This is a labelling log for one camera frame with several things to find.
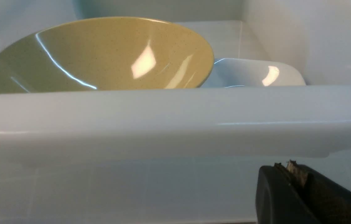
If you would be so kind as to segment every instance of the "yellow bowl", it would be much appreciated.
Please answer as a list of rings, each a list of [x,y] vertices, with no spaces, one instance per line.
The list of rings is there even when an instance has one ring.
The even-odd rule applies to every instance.
[[[214,63],[210,44],[178,24],[139,17],[75,21],[0,53],[0,93],[195,88]]]

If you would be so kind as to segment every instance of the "white surface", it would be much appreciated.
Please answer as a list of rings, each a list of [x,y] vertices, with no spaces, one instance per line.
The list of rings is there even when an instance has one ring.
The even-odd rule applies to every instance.
[[[305,86],[296,68],[284,63],[236,58],[216,59],[202,88]]]
[[[351,85],[351,0],[246,0],[243,9],[271,61],[308,85]]]
[[[232,14],[224,13],[221,14],[223,18],[217,19],[228,21],[194,21],[184,25],[203,34],[217,57],[238,55],[240,58],[281,61],[300,70],[304,78],[309,79],[309,84],[351,84],[351,61],[348,61],[351,60],[351,0],[246,0],[245,3],[253,1],[259,4],[245,5],[247,14],[241,14],[241,17],[257,15],[247,19],[254,33],[245,22],[237,21],[239,16],[234,18],[230,16]],[[70,0],[0,1],[0,50],[33,31],[76,19],[80,7],[73,3],[75,1]],[[143,4],[144,10],[148,9],[146,14],[157,13],[154,4],[146,3]],[[127,5],[134,12],[142,8],[133,6]],[[214,16],[216,10],[204,11],[204,16]],[[171,11],[170,7],[165,7],[161,12]],[[169,15],[183,16],[174,12]],[[19,163],[0,163],[0,223],[254,220],[259,165],[284,162],[290,159],[290,153],[326,156],[328,152],[344,149],[327,158],[298,158],[298,161],[312,165],[351,189],[351,86],[96,94],[100,96],[95,93],[0,96],[2,159],[35,166],[49,162],[91,161],[97,157],[101,160],[139,158],[137,161],[110,161],[104,166],[89,164],[87,170],[91,173],[80,168],[83,165],[35,170],[21,167]],[[146,107],[149,105],[162,111],[150,110]],[[233,125],[222,128],[215,125],[215,121]],[[106,138],[107,131],[126,136],[123,142],[118,142],[119,148],[109,147],[114,143]],[[194,135],[190,138],[182,136],[181,132]],[[140,137],[147,140],[133,139],[141,133],[144,135]],[[178,141],[166,142],[161,138],[165,135],[176,136]],[[122,147],[127,150],[117,152],[116,149]],[[201,155],[231,156],[178,161],[141,159]],[[103,177],[118,181],[110,182]],[[174,186],[166,189],[167,182]],[[48,190],[55,197],[46,197]],[[185,195],[195,201],[184,198]],[[110,213],[110,208],[120,202],[123,203],[121,212]]]
[[[0,95],[0,158],[23,163],[347,149],[351,86]]]
[[[202,35],[215,58],[244,58],[268,61],[269,57],[251,29],[240,20],[179,22]]]
[[[0,223],[255,221],[260,166],[290,157],[112,161],[32,169],[0,164]],[[351,190],[351,156],[294,157]]]

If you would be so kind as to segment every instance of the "black plastic object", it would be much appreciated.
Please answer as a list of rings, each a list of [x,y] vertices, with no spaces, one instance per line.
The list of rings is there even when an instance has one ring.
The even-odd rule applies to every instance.
[[[351,192],[308,166],[299,165],[351,206]],[[259,170],[256,191],[258,224],[322,224],[282,172],[271,166]]]

